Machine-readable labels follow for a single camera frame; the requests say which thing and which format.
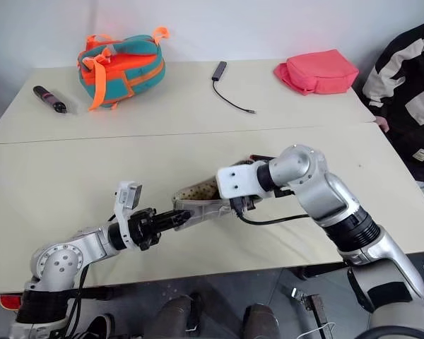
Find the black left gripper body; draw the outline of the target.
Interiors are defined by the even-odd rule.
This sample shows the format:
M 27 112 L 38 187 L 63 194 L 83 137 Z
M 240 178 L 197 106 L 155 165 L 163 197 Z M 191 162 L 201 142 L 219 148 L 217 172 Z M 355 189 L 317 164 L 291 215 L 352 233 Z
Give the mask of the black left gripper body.
M 160 241 L 161 232 L 158 232 L 153 224 L 155 215 L 156 209 L 145 208 L 133 212 L 128 219 L 130 237 L 141 251 L 150 249 Z

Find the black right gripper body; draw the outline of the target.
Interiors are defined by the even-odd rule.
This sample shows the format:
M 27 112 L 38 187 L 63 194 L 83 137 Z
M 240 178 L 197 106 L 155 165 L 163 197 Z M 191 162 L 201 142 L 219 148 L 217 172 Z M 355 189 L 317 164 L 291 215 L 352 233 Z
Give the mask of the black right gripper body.
M 254 210 L 257 196 L 241 196 L 230 199 L 230 207 L 237 216 L 243 216 L 247 211 Z

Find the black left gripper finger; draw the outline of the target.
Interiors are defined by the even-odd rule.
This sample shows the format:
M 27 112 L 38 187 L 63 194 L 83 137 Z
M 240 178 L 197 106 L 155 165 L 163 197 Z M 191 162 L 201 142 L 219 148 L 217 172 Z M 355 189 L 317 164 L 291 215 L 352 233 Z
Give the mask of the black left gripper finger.
M 183 219 L 163 219 L 155 222 L 154 232 L 161 233 L 167 230 L 175 229 L 183 226 L 187 220 Z
M 189 210 L 171 210 L 157 214 L 154 218 L 157 222 L 186 222 L 191 216 Z

